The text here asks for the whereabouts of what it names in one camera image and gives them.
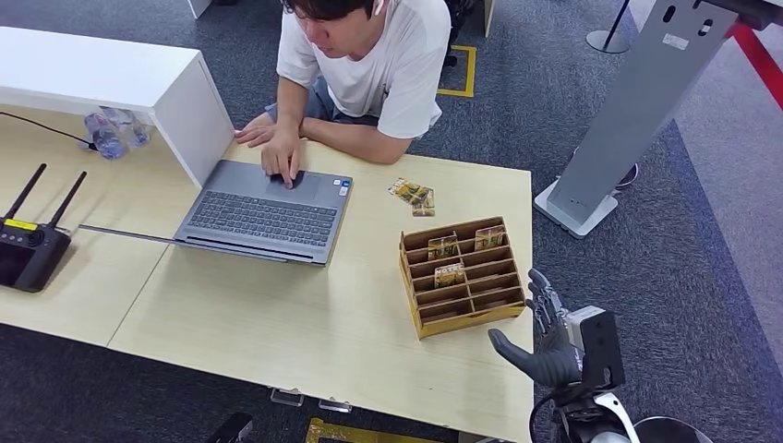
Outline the person's right hand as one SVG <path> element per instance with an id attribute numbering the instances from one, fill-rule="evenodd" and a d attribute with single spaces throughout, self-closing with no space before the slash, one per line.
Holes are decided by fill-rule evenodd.
<path id="1" fill-rule="evenodd" d="M 297 127 L 273 126 L 261 153 L 261 167 L 268 176 L 279 176 L 292 189 L 299 171 L 300 137 Z"/>

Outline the person's left hand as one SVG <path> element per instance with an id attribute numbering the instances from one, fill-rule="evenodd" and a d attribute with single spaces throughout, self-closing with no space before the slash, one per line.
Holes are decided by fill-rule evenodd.
<path id="1" fill-rule="evenodd" d="M 246 126 L 235 132 L 235 139 L 238 144 L 247 144 L 250 148 L 254 148 L 271 141 L 274 133 L 275 125 Z"/>

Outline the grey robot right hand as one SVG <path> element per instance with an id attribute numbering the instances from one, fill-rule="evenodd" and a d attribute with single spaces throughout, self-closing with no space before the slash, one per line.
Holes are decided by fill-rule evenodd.
<path id="1" fill-rule="evenodd" d="M 581 357 L 571 344 L 564 308 L 548 278 L 537 269 L 528 271 L 528 289 L 533 297 L 525 305 L 534 314 L 535 332 L 541 348 L 533 353 L 511 342 L 499 329 L 489 329 L 494 351 L 535 383 L 559 389 L 582 379 Z"/>

